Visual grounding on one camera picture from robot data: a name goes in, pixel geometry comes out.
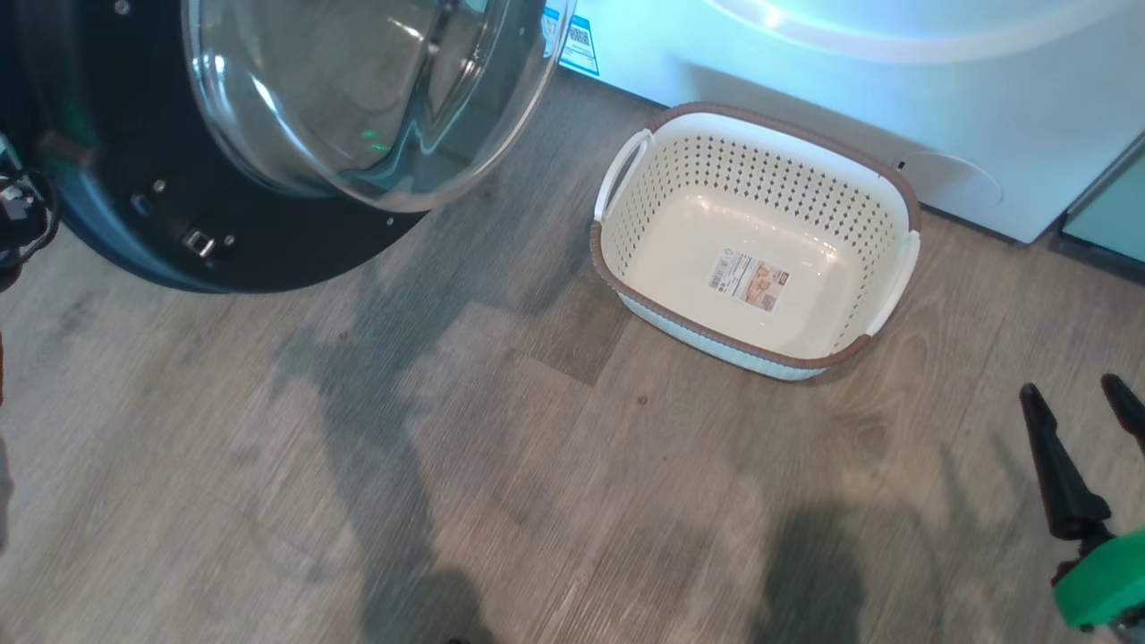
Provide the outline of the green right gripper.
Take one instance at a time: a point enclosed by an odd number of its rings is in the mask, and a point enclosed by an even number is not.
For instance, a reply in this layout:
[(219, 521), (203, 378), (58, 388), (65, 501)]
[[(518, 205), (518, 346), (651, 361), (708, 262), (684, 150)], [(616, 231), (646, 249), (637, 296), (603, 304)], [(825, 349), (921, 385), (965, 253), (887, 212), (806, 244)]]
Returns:
[[(1100, 384), (1120, 427), (1145, 448), (1145, 402), (1116, 374), (1103, 375)], [(1020, 407), (1048, 533), (1063, 541), (1106, 542), (1063, 563), (1055, 576), (1056, 608), (1064, 623), (1073, 631), (1145, 631), (1145, 529), (1113, 537), (1106, 526), (1112, 517), (1107, 502), (1088, 489), (1056, 434), (1055, 413), (1033, 383), (1020, 388)]]

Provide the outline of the round black glass washer door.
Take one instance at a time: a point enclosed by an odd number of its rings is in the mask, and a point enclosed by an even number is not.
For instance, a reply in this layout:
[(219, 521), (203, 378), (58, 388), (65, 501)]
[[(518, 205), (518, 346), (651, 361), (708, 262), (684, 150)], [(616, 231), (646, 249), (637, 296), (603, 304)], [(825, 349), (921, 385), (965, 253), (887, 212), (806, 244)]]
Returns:
[(547, 0), (0, 0), (0, 132), (139, 278), (311, 286), (473, 188), (555, 73)]

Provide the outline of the white front-load washing machine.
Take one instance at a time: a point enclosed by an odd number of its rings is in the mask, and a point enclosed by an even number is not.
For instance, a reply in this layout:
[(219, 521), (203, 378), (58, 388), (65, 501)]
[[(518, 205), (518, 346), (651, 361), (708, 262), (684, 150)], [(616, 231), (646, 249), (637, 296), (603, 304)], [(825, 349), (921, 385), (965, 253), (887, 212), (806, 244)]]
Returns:
[(575, 0), (599, 81), (769, 113), (1030, 243), (1145, 131), (1145, 0)]

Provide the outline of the pale green cabinet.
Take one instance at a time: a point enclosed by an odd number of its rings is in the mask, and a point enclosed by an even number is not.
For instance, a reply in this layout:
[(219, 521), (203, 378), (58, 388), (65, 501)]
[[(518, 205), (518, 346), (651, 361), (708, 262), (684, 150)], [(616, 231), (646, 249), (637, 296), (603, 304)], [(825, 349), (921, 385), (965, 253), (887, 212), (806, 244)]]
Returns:
[(1145, 131), (1064, 212), (1063, 237), (1145, 265)]

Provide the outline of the paper product sticker in basket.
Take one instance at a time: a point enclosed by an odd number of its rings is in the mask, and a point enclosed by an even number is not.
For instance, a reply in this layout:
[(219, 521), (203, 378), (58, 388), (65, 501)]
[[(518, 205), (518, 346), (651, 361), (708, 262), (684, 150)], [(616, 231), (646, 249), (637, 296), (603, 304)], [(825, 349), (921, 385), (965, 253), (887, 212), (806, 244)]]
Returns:
[(726, 248), (719, 253), (706, 286), (755, 309), (773, 313), (790, 277), (791, 273), (777, 265)]

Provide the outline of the white perforated basket brown rim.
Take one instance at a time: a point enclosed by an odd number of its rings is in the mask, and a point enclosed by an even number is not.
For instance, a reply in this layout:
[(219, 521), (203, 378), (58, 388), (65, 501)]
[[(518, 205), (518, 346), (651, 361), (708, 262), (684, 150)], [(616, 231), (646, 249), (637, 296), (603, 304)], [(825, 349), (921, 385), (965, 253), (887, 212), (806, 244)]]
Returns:
[[(897, 170), (740, 107), (671, 107), (605, 172), (590, 256), (630, 311), (739, 368), (802, 382), (861, 353), (919, 260), (919, 201)], [(791, 273), (776, 311), (706, 286), (722, 249)]]

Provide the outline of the blue energy label sticker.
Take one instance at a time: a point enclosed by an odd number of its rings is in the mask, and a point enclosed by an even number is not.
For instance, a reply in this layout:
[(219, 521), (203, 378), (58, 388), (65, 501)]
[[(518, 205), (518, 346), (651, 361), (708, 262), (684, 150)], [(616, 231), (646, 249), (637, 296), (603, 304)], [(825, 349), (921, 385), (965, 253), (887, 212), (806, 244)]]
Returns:
[(600, 76), (597, 42), (589, 18), (575, 9), (575, 0), (547, 0), (540, 14), (540, 34), (545, 40), (544, 56), (560, 53), (560, 64), (586, 76)]

